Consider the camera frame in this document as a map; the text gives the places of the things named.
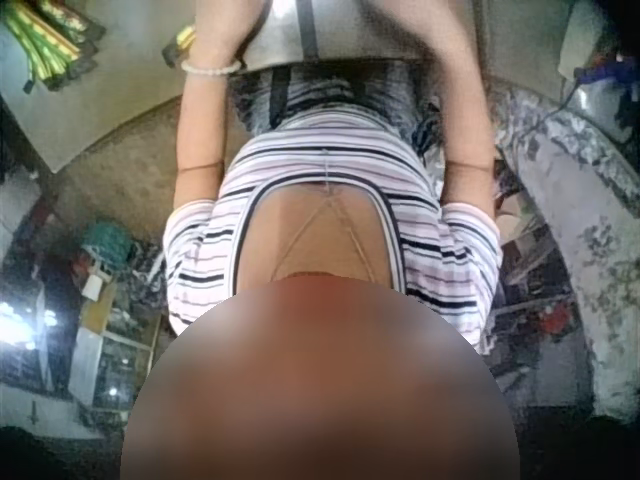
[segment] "wrist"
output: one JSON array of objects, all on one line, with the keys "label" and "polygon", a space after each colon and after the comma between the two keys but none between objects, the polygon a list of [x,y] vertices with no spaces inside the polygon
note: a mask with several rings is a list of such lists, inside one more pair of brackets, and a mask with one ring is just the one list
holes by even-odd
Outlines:
[{"label": "wrist", "polygon": [[236,61],[236,49],[212,48],[209,45],[196,40],[189,50],[189,64],[195,68],[221,69],[230,67]]}]

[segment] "dark pants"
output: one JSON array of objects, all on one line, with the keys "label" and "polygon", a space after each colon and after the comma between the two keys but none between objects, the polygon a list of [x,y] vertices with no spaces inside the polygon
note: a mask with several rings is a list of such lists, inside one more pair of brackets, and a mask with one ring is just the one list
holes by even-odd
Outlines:
[{"label": "dark pants", "polygon": [[254,136],[308,110],[349,105],[386,121],[422,157],[441,139],[439,111],[424,98],[423,70],[399,60],[295,64],[233,77],[231,93]]}]

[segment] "red object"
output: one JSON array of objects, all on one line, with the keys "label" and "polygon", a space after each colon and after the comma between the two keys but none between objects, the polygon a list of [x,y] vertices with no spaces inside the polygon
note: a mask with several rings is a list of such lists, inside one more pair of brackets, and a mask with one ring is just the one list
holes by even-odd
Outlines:
[{"label": "red object", "polygon": [[549,335],[561,334],[569,325],[571,312],[564,303],[559,303],[551,313],[543,313],[540,328]]}]

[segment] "patterned fabric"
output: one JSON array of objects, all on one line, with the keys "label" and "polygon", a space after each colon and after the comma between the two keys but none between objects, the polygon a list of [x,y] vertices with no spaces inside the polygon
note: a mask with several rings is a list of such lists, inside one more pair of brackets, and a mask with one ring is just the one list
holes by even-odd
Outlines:
[{"label": "patterned fabric", "polygon": [[390,255],[402,266],[395,288],[484,353],[502,262],[497,227],[472,206],[441,208],[413,149],[379,118],[349,108],[306,112],[252,140],[231,165],[218,201],[197,201],[172,215],[164,247],[176,332],[235,295],[235,268],[257,202],[275,188],[317,181],[361,187],[382,203],[382,223],[392,226]]}]

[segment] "blurred circle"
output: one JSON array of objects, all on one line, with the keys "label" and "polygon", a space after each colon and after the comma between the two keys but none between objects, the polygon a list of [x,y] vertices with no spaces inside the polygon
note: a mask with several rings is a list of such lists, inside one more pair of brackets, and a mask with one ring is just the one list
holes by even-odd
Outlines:
[{"label": "blurred circle", "polygon": [[190,326],[133,409],[122,478],[518,478],[480,356],[413,299],[339,277],[237,295]]}]

